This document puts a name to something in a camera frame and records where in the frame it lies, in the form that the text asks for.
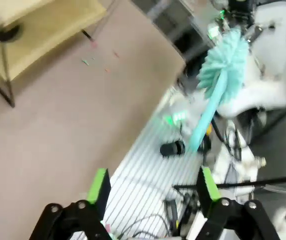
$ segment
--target teal brush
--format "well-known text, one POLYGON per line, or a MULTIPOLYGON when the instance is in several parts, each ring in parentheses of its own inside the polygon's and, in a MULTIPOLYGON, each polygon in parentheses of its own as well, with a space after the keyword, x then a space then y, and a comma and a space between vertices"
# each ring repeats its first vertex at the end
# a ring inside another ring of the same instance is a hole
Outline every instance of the teal brush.
POLYGON ((205 98, 209 102, 190 138, 194 150, 201 144, 219 104, 234 98, 241 89, 248 52, 248 42, 238 28, 224 35, 222 41, 208 51, 198 78, 199 88, 206 89, 205 98))

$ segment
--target green gripper pad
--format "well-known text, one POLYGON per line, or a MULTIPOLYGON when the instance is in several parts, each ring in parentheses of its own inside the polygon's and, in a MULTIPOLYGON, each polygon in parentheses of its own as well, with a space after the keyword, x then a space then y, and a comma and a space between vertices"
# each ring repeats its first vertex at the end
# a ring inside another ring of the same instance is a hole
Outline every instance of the green gripper pad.
POLYGON ((106 168, 100 168, 96 173, 86 199, 90 204, 95 206, 100 220, 103 220, 104 218, 110 191, 111 183, 108 170, 106 168))
POLYGON ((212 205, 221 198, 211 171, 208 167, 203 166, 200 168, 196 189, 202 212, 205 217, 208 217, 212 205))

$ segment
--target brush handle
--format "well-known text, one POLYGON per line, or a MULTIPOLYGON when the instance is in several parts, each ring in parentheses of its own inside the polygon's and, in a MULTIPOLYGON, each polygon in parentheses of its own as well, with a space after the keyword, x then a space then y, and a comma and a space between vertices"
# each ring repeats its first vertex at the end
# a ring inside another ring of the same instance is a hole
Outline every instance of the brush handle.
POLYGON ((202 140, 206 134, 206 130, 214 117, 215 111, 221 101, 224 92, 226 91, 226 87, 227 71, 222 69, 206 109, 198 121, 197 127, 194 129, 190 138, 189 144, 192 150, 197 151, 200 144, 202 143, 202 140))

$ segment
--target wooden shelf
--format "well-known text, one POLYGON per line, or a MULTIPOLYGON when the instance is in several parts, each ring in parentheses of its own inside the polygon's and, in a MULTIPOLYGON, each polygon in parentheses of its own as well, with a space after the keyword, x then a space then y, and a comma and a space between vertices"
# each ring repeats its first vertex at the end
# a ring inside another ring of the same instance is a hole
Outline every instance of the wooden shelf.
POLYGON ((0 27, 10 25, 53 0, 0 0, 0 27))
MULTIPOLYGON (((98 22, 105 12, 97 0, 56 0, 20 18, 22 35, 5 44, 10 80, 66 39, 98 22)), ((5 78, 1 64, 0 75, 5 78)))

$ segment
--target green led light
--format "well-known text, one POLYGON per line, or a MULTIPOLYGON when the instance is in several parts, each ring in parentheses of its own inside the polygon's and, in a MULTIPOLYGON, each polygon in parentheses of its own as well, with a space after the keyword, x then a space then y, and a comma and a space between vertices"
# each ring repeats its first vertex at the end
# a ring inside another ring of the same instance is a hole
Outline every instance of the green led light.
POLYGON ((185 118, 186 118, 185 112, 181 112, 181 113, 179 112, 179 113, 174 114, 174 116, 173 116, 174 122, 184 120, 185 118))
POLYGON ((221 19, 224 19, 225 17, 224 17, 224 15, 225 15, 225 10, 221 10, 220 11, 220 15, 221 15, 221 19))
POLYGON ((186 116, 187 116, 186 112, 178 112, 173 116, 164 116, 163 118, 167 122, 167 124, 174 125, 177 122, 184 120, 186 116))

